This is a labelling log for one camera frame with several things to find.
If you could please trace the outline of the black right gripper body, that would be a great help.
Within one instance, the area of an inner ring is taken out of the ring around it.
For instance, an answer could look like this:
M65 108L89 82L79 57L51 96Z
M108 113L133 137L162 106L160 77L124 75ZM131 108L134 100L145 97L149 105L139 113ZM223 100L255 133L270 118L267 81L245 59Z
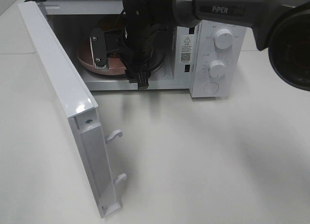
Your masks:
M115 54L130 71L150 70L153 43L157 32L166 25L156 23L147 13L120 14L126 18L125 27L119 30L104 31L107 49L117 46Z

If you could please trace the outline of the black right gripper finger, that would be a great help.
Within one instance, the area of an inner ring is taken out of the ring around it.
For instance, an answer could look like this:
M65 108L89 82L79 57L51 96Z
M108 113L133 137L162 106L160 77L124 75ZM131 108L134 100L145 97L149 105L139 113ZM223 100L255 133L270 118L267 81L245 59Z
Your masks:
M136 83L138 85L138 89L147 89L149 87L149 70L143 70L139 72L126 70L125 75L129 83Z

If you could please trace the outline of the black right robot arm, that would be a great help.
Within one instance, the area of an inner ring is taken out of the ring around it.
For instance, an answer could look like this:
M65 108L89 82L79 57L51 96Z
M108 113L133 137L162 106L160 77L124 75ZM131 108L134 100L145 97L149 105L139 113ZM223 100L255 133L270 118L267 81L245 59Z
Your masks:
M126 76L148 87L151 48L163 25L195 27L202 20L251 28L258 50L268 50L276 74L310 88L310 0L122 0L125 27L105 33L104 53L118 54Z

